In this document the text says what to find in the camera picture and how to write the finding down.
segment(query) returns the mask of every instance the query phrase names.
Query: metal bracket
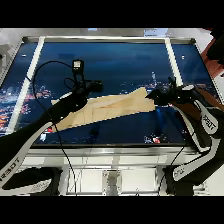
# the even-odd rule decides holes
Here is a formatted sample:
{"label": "metal bracket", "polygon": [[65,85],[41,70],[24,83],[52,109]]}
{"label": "metal bracket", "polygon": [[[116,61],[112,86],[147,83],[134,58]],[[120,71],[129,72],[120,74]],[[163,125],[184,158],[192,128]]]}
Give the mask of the metal bracket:
{"label": "metal bracket", "polygon": [[102,194],[104,196],[119,196],[122,193],[120,170],[104,170],[102,175]]}

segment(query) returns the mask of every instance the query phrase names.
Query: folded fabric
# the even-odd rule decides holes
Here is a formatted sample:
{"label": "folded fabric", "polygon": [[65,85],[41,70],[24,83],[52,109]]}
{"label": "folded fabric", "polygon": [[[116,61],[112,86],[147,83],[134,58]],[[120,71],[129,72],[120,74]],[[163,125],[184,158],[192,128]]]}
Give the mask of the folded fabric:
{"label": "folded fabric", "polygon": [[59,131],[98,121],[127,116],[139,112],[155,110],[154,101],[148,98],[147,91],[141,87],[129,94],[102,96],[88,99],[81,110],[69,115],[57,124]]}

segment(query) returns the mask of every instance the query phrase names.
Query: black cable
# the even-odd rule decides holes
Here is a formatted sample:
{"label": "black cable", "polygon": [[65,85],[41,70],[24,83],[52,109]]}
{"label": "black cable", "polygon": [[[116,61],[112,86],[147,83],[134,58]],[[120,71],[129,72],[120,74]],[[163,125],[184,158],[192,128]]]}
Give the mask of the black cable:
{"label": "black cable", "polygon": [[[184,148],[187,146],[187,143],[181,148],[181,150],[177,153],[177,155],[174,157],[173,161],[171,162],[170,166],[173,165],[174,161],[176,160],[176,158],[180,155],[180,153],[184,150]],[[160,184],[159,184],[159,187],[158,187],[158,195],[157,196],[160,196],[159,192],[160,192],[160,188],[162,186],[162,182],[163,182],[163,179],[164,177],[166,176],[166,174],[163,175],[161,181],[160,181]]]}
{"label": "black cable", "polygon": [[45,112],[46,112],[46,113],[48,114],[48,116],[50,117],[50,119],[51,119],[51,121],[52,121],[52,124],[54,125],[54,127],[55,127],[55,129],[56,129],[56,132],[57,132],[57,135],[58,135],[58,139],[59,139],[59,143],[60,143],[60,146],[61,146],[61,150],[62,150],[62,152],[64,153],[65,157],[66,157],[67,160],[68,160],[69,166],[70,166],[70,168],[71,168],[71,170],[72,170],[72,172],[73,172],[74,179],[75,179],[75,172],[74,172],[73,167],[72,167],[72,165],[71,165],[71,162],[70,162],[70,160],[69,160],[69,158],[68,158],[68,155],[66,154],[66,152],[65,152],[64,149],[63,149],[63,146],[62,146],[62,140],[61,140],[61,136],[60,136],[60,134],[59,134],[58,128],[57,128],[56,124],[53,122],[53,119],[52,119],[52,117],[51,117],[51,114],[50,114],[50,113],[48,112],[48,110],[41,104],[41,102],[38,100],[38,98],[37,98],[37,96],[36,96],[36,91],[35,91],[35,81],[36,81],[37,73],[38,73],[38,71],[39,71],[44,65],[47,65],[47,64],[49,64],[49,63],[59,63],[59,64],[66,65],[66,66],[69,67],[69,68],[72,68],[72,66],[70,66],[70,65],[68,65],[68,64],[66,64],[66,63],[64,63],[64,62],[61,62],[61,61],[48,61],[48,62],[42,64],[42,65],[35,71],[34,76],[33,76],[33,82],[32,82],[33,94],[34,94],[34,97],[35,97],[36,101],[39,103],[39,105],[45,110]]}

